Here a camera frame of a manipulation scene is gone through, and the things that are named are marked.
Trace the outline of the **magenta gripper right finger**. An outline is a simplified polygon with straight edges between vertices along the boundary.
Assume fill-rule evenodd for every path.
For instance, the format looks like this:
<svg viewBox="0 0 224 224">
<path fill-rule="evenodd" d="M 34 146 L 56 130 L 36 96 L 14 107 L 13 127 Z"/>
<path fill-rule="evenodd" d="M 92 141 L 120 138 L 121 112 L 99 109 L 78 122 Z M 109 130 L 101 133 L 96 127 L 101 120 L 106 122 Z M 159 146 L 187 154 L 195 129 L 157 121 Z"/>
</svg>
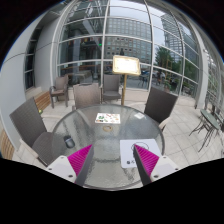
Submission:
<svg viewBox="0 0 224 224">
<path fill-rule="evenodd" d="M 141 159 L 137 151 L 134 151 L 134 157 L 143 185 L 150 184 L 179 170 L 179 167 L 167 156 L 161 156 L 158 160 Z"/>
</svg>

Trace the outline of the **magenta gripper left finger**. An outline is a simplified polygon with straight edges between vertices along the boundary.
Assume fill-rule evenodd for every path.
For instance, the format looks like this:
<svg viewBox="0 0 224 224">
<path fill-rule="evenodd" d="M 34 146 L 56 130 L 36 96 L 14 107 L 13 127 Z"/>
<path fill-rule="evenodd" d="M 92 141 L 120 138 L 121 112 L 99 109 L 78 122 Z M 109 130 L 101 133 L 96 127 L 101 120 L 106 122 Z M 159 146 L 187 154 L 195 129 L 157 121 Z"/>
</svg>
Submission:
<svg viewBox="0 0 224 224">
<path fill-rule="evenodd" d="M 89 145 L 68 157 L 59 156 L 46 170 L 76 185 L 83 186 L 93 155 L 93 148 Z"/>
</svg>

